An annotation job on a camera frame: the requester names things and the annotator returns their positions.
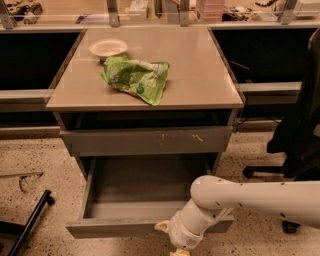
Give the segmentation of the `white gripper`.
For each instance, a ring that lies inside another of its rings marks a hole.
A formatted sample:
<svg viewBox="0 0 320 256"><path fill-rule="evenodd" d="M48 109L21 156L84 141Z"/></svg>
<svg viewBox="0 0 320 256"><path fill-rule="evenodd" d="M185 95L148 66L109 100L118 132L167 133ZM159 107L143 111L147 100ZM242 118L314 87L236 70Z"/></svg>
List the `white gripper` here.
<svg viewBox="0 0 320 256"><path fill-rule="evenodd" d="M169 256L190 256L187 250L194 250L203 239L203 235L193 234L185 227L179 211L170 221L163 220L157 223L154 229L168 234L171 243L178 248L175 252L170 252Z"/></svg>

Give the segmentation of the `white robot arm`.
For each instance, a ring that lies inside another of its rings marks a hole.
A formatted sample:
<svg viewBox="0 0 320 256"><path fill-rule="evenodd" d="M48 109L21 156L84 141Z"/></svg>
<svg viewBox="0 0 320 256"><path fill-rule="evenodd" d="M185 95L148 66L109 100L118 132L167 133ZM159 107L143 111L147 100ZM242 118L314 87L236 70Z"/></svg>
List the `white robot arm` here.
<svg viewBox="0 0 320 256"><path fill-rule="evenodd" d="M170 256L189 256L204 233L236 208L319 229L319 194L319 181L236 183L204 175L193 181L186 205L154 228L176 247Z"/></svg>

